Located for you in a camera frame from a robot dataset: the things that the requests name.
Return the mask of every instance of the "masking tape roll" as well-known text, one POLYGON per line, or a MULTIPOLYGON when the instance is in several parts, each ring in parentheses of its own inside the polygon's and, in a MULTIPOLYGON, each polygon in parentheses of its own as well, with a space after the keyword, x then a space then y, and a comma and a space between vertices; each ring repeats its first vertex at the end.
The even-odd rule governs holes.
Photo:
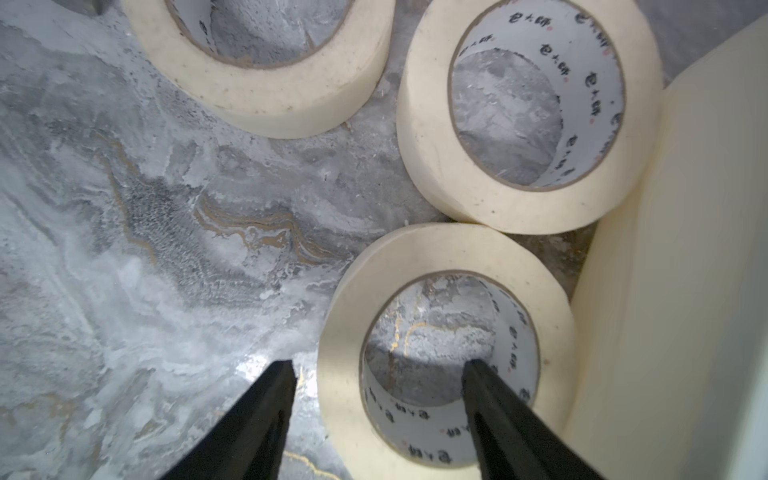
POLYGON ((598 224, 572 302, 580 380, 564 438, 607 478, 765 476, 727 470, 735 425, 753 420, 739 411, 744 337, 759 333, 743 318, 766 312, 750 277, 768 225, 766 45, 768 15, 670 84, 654 159, 598 224), (737 359, 723 361, 734 331, 737 359))
POLYGON ((314 52, 263 68, 216 53, 209 0, 124 0, 124 9, 152 64, 192 98, 251 133, 301 138, 366 103, 389 53, 395 0, 350 0, 314 52))
POLYGON ((411 42, 397 138, 411 179, 443 213, 510 233, 559 233, 616 207, 654 148, 661 62, 644 16, 621 0, 435 0, 411 42), (491 175, 462 146, 452 113, 454 65, 513 51, 558 95, 562 136, 531 185, 491 175))
POLYGON ((374 242, 347 270, 320 337, 320 413, 357 480, 480 478, 464 402, 424 407, 399 401, 378 384, 362 356, 389 302, 440 273, 482 279, 497 312, 492 368, 550 429, 564 427, 575 390, 576 346, 568 299, 557 280, 533 254, 490 228, 401 228, 374 242))

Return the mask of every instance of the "tape roll side surface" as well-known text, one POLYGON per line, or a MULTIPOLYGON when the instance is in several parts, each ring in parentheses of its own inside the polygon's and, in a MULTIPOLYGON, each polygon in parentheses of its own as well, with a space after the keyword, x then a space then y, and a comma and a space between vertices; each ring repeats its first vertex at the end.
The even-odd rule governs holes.
POLYGON ((318 397, 331 441, 353 478, 480 478, 476 465, 434 468, 412 462, 382 439, 361 392, 361 358, 382 309, 406 285, 429 274, 476 273, 513 293, 538 340, 534 412, 564 427, 575 389, 575 341, 568 299, 523 247, 480 225, 435 223, 377 240, 348 269, 331 302, 318 355, 318 397))
POLYGON ((394 0, 351 0, 310 55, 265 68, 209 55, 182 35, 164 0, 124 0, 152 64, 225 121, 254 134, 301 138, 334 128, 370 97, 389 54, 394 0))
POLYGON ((750 342, 728 382, 717 362, 744 328, 746 272, 766 249, 765 45, 768 16, 670 84, 651 165, 598 224, 572 302, 580 379, 564 438, 608 478, 700 478, 687 469, 703 469, 690 454, 711 419, 704 476, 725 478, 734 440, 718 400, 732 412, 747 395, 737 377, 749 375, 750 342))
POLYGON ((443 213, 509 233, 558 233, 595 221, 638 182, 654 148, 660 116, 662 74, 654 36, 633 2, 571 4, 592 15, 610 38, 621 66, 625 103, 621 127, 600 163, 555 188, 496 180, 464 149, 452 121, 449 75, 457 47, 478 17, 508 2, 437 0, 427 9, 406 60, 397 130, 413 182, 443 213))

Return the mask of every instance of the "tape core inner surface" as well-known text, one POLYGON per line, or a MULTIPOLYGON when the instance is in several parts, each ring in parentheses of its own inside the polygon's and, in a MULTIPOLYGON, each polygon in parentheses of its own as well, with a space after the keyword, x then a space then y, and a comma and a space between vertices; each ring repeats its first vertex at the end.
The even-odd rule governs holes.
MULTIPOLYGON (((433 273, 430 277, 448 273, 457 272, 433 273)), ((489 365, 518 397, 532 405, 539 377, 539 351, 528 311, 514 294, 491 280, 477 273, 460 273, 478 278, 496 312, 493 319, 495 340, 489 365)), ((424 279, 405 285, 387 305, 421 280, 424 279)), ((410 405, 386 391, 362 353, 360 362, 360 395, 365 410, 376 431, 398 453, 415 462, 437 467, 461 467, 477 461, 462 399, 443 406, 410 405)))
POLYGON ((507 50, 533 63, 558 96, 562 135, 546 171, 522 190, 555 189, 589 174, 611 149, 624 113, 624 78, 611 40, 586 12, 562 0, 507 0, 480 15, 459 42, 449 72, 470 55, 507 50))

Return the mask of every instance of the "marble surface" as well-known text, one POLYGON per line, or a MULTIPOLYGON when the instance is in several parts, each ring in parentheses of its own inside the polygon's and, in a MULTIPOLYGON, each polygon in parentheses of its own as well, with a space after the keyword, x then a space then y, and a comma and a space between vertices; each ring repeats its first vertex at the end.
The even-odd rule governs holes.
MULTIPOLYGON (((0 478, 155 478, 274 359, 299 377, 280 477, 349 478, 317 411, 329 299, 368 244, 446 220, 399 158, 394 108, 426 0, 342 127, 275 141, 145 59, 120 5, 0 3, 0 478)), ((768 11, 643 0, 667 79, 768 11)), ((572 292, 591 227, 515 239, 572 292)))

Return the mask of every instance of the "gold vein in marble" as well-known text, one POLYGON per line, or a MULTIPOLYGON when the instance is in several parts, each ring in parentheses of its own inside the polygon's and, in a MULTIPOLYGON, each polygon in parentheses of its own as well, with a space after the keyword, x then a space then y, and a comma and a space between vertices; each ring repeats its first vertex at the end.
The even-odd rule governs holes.
POLYGON ((159 427, 160 424, 155 422, 154 420, 150 420, 149 422, 144 424, 144 427, 141 428, 141 431, 134 435, 134 440, 138 440, 141 437, 145 437, 149 435, 150 433, 157 430, 157 427, 159 427))
POLYGON ((94 444, 93 450, 91 450, 91 466, 97 468, 99 465, 99 458, 101 457, 101 443, 103 439, 99 439, 94 444))
POLYGON ((296 390, 298 391, 304 385, 304 367, 299 366, 299 379, 296 381, 296 390))
POLYGON ((333 257, 330 251, 304 236, 290 212, 279 212, 262 218, 242 217, 225 212, 207 194, 201 194, 193 215, 205 230, 225 237, 238 235, 248 250, 256 250, 265 245, 285 248, 293 243, 293 252, 301 263, 317 265, 333 257), (249 235, 250 229, 262 233, 280 231, 274 236, 256 237, 249 235))
POLYGON ((56 417, 63 418, 61 427, 59 427, 58 432, 59 442, 63 442, 64 435, 66 435, 67 430, 69 430, 69 424, 71 423, 74 411, 77 409, 77 405, 72 400, 64 400, 62 397, 53 392, 43 393, 42 395, 37 396, 36 400, 34 401, 19 403, 17 406, 10 409, 6 407, 0 407, 0 416, 2 416, 3 419, 5 419, 5 421, 8 422, 11 427, 15 427, 17 421, 14 417, 14 411, 17 409, 36 410, 40 406, 41 399, 46 400, 51 404, 48 407, 48 417, 50 419, 54 419, 56 417))
POLYGON ((388 362, 387 362, 387 389, 392 389, 395 385, 395 349, 400 343, 400 324, 402 323, 402 315, 400 315, 400 298, 395 297, 395 341, 389 346, 388 362))
MULTIPOLYGON (((109 184, 112 186, 112 194, 114 195, 114 201, 118 205, 120 212, 122 212, 123 214, 122 224, 123 224, 123 234, 125 235, 125 240, 127 240, 128 243, 132 243, 133 245, 136 245, 140 248, 145 249, 149 254, 149 260, 152 262, 153 265, 157 265, 157 256, 154 254, 154 248, 146 240, 142 240, 141 238, 135 237, 131 232, 131 229, 128 228, 128 222, 127 222, 128 211, 125 207, 125 202, 123 202, 123 197, 120 195, 120 185, 118 184, 117 179, 115 179, 114 177, 112 166, 109 164, 109 161, 106 158, 102 157, 98 152, 94 153, 94 155, 98 160, 101 161, 101 163, 104 165, 104 168, 107 170, 107 177, 109 178, 109 184)), ((129 164, 133 165, 133 162, 130 162, 127 158, 125 158, 125 160, 129 164)))
POLYGON ((128 156, 125 154, 125 147, 123 146, 122 142, 119 140, 116 140, 114 138, 106 138, 104 135, 100 134, 97 131, 94 131, 94 135, 102 139, 103 141, 107 142, 110 147, 114 148, 115 151, 118 153, 118 160, 125 165, 125 167, 131 171, 133 175, 138 176, 139 175, 139 169, 136 166, 136 164, 131 161, 131 159, 128 158, 128 156))
POLYGON ((408 358, 408 341, 411 339, 411 334, 414 332, 414 330, 418 328, 430 328, 435 330, 441 330, 443 332, 455 332, 456 330, 463 329, 463 328, 470 328, 472 325, 457 325, 457 326, 439 326, 439 325, 430 325, 427 322, 420 322, 420 323, 414 323, 413 325, 408 328, 408 331, 406 332, 406 335, 404 337, 404 340, 402 342, 402 356, 405 358, 408 358))
POLYGON ((299 455, 298 453, 292 453, 292 452, 283 452, 283 455, 285 455, 288 458, 291 458, 292 460, 298 460, 299 462, 302 462, 304 465, 310 468, 312 470, 312 473, 314 475, 317 475, 319 477, 324 478, 331 478, 331 480, 341 480, 338 476, 334 475, 331 472, 326 472, 325 470, 320 470, 313 464, 307 457, 304 455, 299 455))

